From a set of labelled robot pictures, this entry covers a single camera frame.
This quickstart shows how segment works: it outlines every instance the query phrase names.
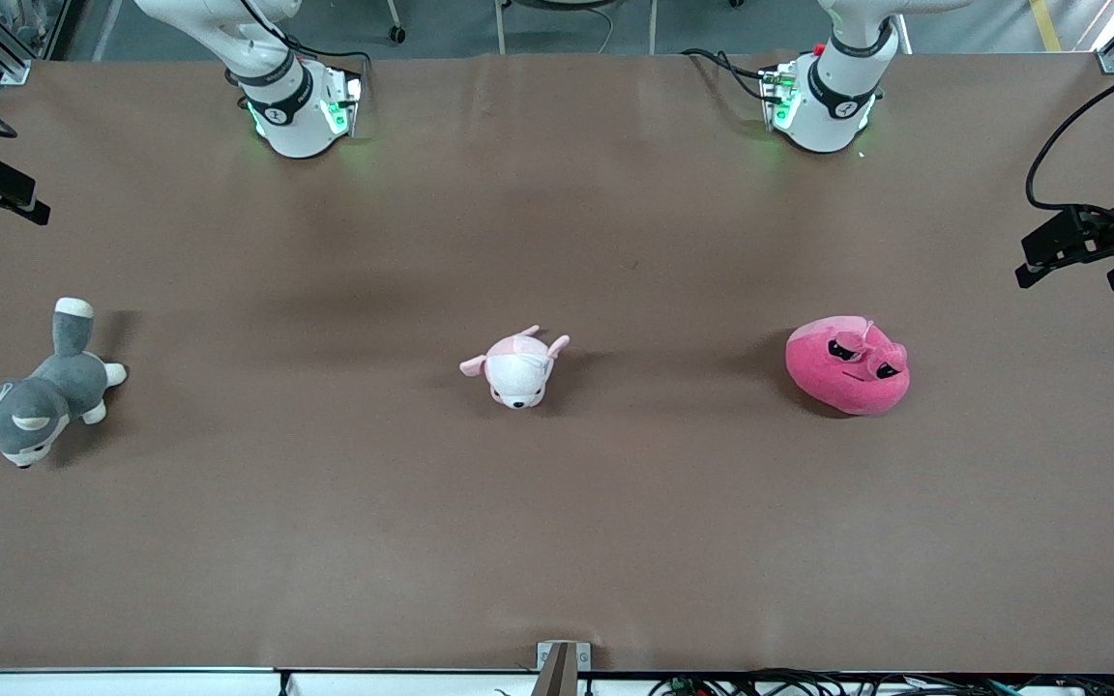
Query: toy ear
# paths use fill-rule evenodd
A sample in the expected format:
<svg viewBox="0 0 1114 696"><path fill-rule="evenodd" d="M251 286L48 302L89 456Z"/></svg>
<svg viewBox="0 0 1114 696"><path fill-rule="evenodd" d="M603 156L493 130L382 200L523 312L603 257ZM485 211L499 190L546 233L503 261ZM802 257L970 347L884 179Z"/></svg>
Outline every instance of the toy ear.
<svg viewBox="0 0 1114 696"><path fill-rule="evenodd" d="M553 360L556 361L557 360L557 355L560 354L560 350L564 349L564 347L566 347L567 345L569 345L569 336L568 335L561 335L560 339L558 339L557 341L554 341L553 345L549 345L549 347L548 347L548 356L553 357Z"/></svg>
<svg viewBox="0 0 1114 696"><path fill-rule="evenodd" d="M910 366L910 352L906 351L906 345L893 343L889 351L889 363L897 370L906 370Z"/></svg>
<svg viewBox="0 0 1114 696"><path fill-rule="evenodd" d="M483 355L477 355L472 360L463 362L458 366L459 370L463 371L465 375L478 376L483 374L483 362L488 359Z"/></svg>
<svg viewBox="0 0 1114 696"><path fill-rule="evenodd" d="M840 345L846 351L861 353L867 349L867 340L862 339L862 334L860 333L840 331L832 337L837 341L837 345Z"/></svg>
<svg viewBox="0 0 1114 696"><path fill-rule="evenodd" d="M19 415L12 415L11 422L17 423L19 430L32 431L46 428L49 424L49 419L46 415L39 415L35 419L21 419Z"/></svg>

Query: pig plush ear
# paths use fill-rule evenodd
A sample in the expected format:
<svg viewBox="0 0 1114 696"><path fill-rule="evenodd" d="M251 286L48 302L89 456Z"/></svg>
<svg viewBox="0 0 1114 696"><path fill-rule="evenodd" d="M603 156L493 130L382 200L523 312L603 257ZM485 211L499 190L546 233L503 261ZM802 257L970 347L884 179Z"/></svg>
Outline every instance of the pig plush ear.
<svg viewBox="0 0 1114 696"><path fill-rule="evenodd" d="M463 371L465 375L478 376L483 374L483 362L488 359L483 355L477 355L472 360L465 362L458 366L459 370Z"/></svg>
<svg viewBox="0 0 1114 696"><path fill-rule="evenodd" d="M558 339L557 341L554 341L553 345L549 345L549 347L548 347L548 356L553 357L553 360L556 361L557 360L557 355L560 355L560 350L564 349L564 347L566 347L567 345L569 345L569 336L568 335L561 335L560 339Z"/></svg>
<svg viewBox="0 0 1114 696"><path fill-rule="evenodd" d="M837 345L840 345L846 351L853 351L854 353L867 351L867 340L860 333L840 331L832 339L836 340Z"/></svg>

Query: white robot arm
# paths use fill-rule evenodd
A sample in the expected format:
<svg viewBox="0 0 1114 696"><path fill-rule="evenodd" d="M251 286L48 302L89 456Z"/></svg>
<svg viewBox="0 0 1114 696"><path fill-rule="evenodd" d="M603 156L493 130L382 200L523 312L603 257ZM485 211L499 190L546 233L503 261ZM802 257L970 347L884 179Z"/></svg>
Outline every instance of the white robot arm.
<svg viewBox="0 0 1114 696"><path fill-rule="evenodd" d="M295 17L302 0L136 0L198 40L225 62L247 96L256 131L286 157L319 155L349 136L359 107L359 76L301 58L275 21Z"/></svg>
<svg viewBox="0 0 1114 696"><path fill-rule="evenodd" d="M832 38L821 55L808 53L762 76L764 116L771 128L813 153L843 149L867 127L879 78L897 56L891 18L964 8L973 0L819 0L832 14Z"/></svg>

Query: white pig plush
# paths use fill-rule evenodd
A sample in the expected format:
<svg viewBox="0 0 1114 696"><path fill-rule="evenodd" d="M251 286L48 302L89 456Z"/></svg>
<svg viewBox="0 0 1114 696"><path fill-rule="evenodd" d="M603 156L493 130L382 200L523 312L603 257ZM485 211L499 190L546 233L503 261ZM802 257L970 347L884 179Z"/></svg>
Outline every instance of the white pig plush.
<svg viewBox="0 0 1114 696"><path fill-rule="evenodd" d="M569 336L561 335L553 345L534 339L539 326L514 334L492 344L483 355L463 362L459 369L465 375L487 378L492 400L511 406L529 409L545 398L545 383L554 373L554 361L561 349L569 344Z"/></svg>

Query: black strap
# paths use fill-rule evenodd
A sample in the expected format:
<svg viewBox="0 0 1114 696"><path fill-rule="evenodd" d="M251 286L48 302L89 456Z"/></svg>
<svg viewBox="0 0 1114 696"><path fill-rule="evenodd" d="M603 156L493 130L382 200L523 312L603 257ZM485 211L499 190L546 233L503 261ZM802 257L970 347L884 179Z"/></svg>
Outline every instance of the black strap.
<svg viewBox="0 0 1114 696"><path fill-rule="evenodd" d="M282 66L277 66L273 70L270 70L268 73L260 77L235 75L231 71L231 68L226 68L226 82L238 85L238 87L268 87L274 82L278 82L283 77L286 77L293 65L295 65L295 51L287 51L286 59L282 61Z"/></svg>
<svg viewBox="0 0 1114 696"><path fill-rule="evenodd" d="M810 96L817 98L821 105L827 106L828 115L837 120L852 119L870 101L871 97L876 96L876 89L879 88L879 84L876 82L876 87L871 87L870 91L858 94L857 97L834 91L824 85L822 79L819 79L819 58L810 63L810 71L805 78L810 84Z"/></svg>
<svg viewBox="0 0 1114 696"><path fill-rule="evenodd" d="M870 58L874 53L883 51L883 45L888 43L888 39L892 37L892 22L891 19L885 19L883 23L879 26L879 39L876 39L876 43L868 46L867 48L854 48L848 43L841 43L840 39L837 39L837 32L832 32L832 47L837 49L837 52L844 53L850 58Z"/></svg>
<svg viewBox="0 0 1114 696"><path fill-rule="evenodd" d="M273 105L256 99L248 99L247 102L266 121L274 125L290 125L295 119L296 111L306 105L310 97L312 97L312 73L304 68L304 81L286 99L274 101Z"/></svg>

